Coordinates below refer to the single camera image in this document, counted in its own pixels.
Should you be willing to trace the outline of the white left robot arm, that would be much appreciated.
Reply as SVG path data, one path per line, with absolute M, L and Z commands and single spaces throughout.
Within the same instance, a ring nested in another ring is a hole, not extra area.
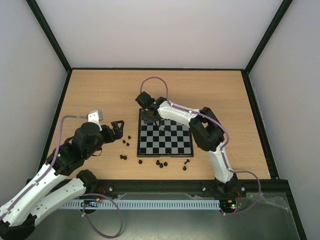
M 104 144 L 123 137 L 124 121 L 113 121 L 111 125 L 83 123 L 72 137 L 53 151 L 34 178 L 0 207 L 0 237 L 3 240 L 25 240 L 61 205 L 80 196 L 95 194 L 98 179 L 87 169 L 59 189 L 54 190 L 54 187 L 102 150 Z

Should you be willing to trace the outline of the black enclosure frame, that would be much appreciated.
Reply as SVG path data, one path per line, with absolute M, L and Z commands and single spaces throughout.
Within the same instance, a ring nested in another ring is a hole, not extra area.
M 50 127 L 50 131 L 45 143 L 45 147 L 43 150 L 44 154 L 49 152 L 49 144 L 52 142 L 52 138 L 54 135 L 54 130 L 56 128 L 58 122 L 58 114 L 61 112 L 63 101 L 65 99 L 65 95 L 68 89 L 68 85 L 71 79 L 72 72 L 76 71 L 75 67 L 71 67 L 67 58 L 65 57 L 54 33 L 52 32 L 45 16 L 43 15 L 38 3 L 35 0 L 27 1 L 29 8 L 31 9 L 33 15 L 38 21 L 42 31 L 44 32 L 46 38 L 50 42 L 53 50 L 61 61 L 65 71 L 67 72 L 67 76 L 62 88 L 62 92 L 59 98 L 59 102 L 57 108 L 54 113 L 53 121 Z M 262 193 L 284 193 L 288 200 L 288 205 L 290 210 L 292 210 L 292 217 L 295 224 L 295 229 L 299 238 L 301 240 L 305 240 L 306 234 L 298 213 L 298 209 L 295 204 L 295 200 L 289 185 L 289 182 L 284 179 L 279 178 L 279 173 L 276 167 L 276 163 L 272 154 L 272 150 L 270 147 L 270 143 L 267 137 L 267 133 L 263 124 L 262 115 L 259 111 L 258 101 L 254 95 L 254 90 L 252 83 L 250 81 L 249 74 L 256 62 L 258 61 L 260 55 L 265 49 L 267 43 L 272 37 L 273 33 L 277 29 L 279 23 L 282 18 L 285 16 L 287 10 L 289 9 L 292 1 L 284 0 L 281 2 L 278 10 L 276 11 L 272 21 L 270 22 L 267 30 L 265 31 L 262 39 L 260 40 L 257 48 L 255 49 L 252 57 L 250 58 L 247 66 L 244 69 L 241 69 L 241 75 L 243 79 L 243 84 L 246 89 L 247 98 L 249 100 L 249 104 L 251 107 L 251 111 L 253 114 L 253 118 L 255 121 L 255 125 L 257 128 L 257 132 L 259 135 L 260 143 L 262 146 L 262 150 L 264 153 L 264 157 L 267 163 L 268 172 L 271 174 L 270 179 L 261 179 L 259 181 L 245 179 L 242 180 L 245 188 L 251 192 L 258 192 L 258 186 L 261 185 Z M 205 184 L 213 184 L 213 180 L 106 180 L 102 179 L 99 183 L 103 186 L 109 186 L 113 188 L 113 192 L 109 194 L 110 197 L 114 197 L 116 193 L 186 193 L 193 196 L 194 194 L 200 193 L 200 187 Z

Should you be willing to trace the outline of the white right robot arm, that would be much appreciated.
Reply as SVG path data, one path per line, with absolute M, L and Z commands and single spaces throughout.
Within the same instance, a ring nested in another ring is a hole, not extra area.
M 210 108 L 187 108 L 165 97 L 154 99 L 145 91 L 141 92 L 135 101 L 146 111 L 143 119 L 145 123 L 167 119 L 188 127 L 197 147 L 209 155 L 214 168 L 216 191 L 224 196 L 235 191 L 238 178 L 230 166 L 225 150 L 229 135 Z

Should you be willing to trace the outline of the black grey chess board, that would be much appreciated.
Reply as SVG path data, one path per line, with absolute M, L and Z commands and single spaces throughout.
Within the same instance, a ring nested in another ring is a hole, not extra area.
M 138 157 L 193 157 L 193 138 L 190 129 L 174 120 L 160 119 L 145 124 L 139 110 L 137 156 Z M 160 131 L 160 122 L 165 121 L 165 131 Z

